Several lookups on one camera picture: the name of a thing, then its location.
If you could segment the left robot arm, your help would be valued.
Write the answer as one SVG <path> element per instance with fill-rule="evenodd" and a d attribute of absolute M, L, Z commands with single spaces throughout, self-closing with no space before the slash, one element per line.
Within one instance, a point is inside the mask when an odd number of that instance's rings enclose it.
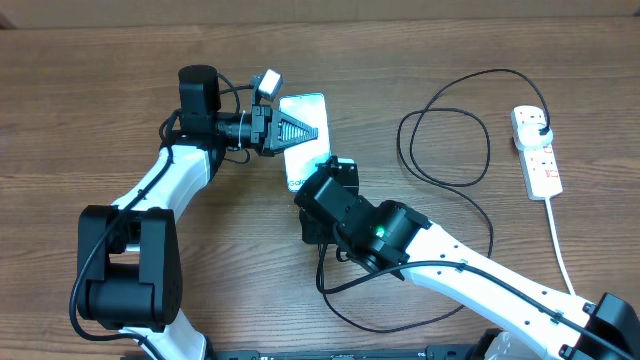
<path fill-rule="evenodd" d="M 181 106 L 159 127 L 156 163 L 124 196 L 89 205 L 79 217 L 69 320 L 85 340 L 131 339 L 151 359 L 212 359 L 210 340 L 181 309 L 176 223 L 227 152 L 273 157 L 319 131 L 271 107 L 282 85 L 271 69 L 248 84 L 248 112 L 222 111 L 226 79 L 212 66 L 184 67 L 178 78 Z"/>

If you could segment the Samsung Galaxy smartphone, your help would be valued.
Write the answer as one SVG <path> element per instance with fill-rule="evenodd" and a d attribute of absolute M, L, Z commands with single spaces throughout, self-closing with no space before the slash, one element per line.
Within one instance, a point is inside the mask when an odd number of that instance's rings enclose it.
<path fill-rule="evenodd" d="M 318 137 L 284 151 L 287 188 L 296 193 L 306 179 L 331 156 L 328 115 L 322 93 L 308 93 L 282 97 L 279 110 L 312 128 Z"/>

